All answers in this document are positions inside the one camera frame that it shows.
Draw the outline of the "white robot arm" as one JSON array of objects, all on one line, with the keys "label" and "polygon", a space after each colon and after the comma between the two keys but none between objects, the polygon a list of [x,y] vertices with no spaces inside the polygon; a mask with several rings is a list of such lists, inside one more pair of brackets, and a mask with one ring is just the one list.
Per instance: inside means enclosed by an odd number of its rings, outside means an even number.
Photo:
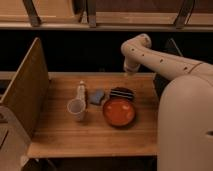
[{"label": "white robot arm", "polygon": [[159,102],[157,171],[213,171],[213,65],[155,51],[148,35],[121,45],[124,70],[169,81]]}]

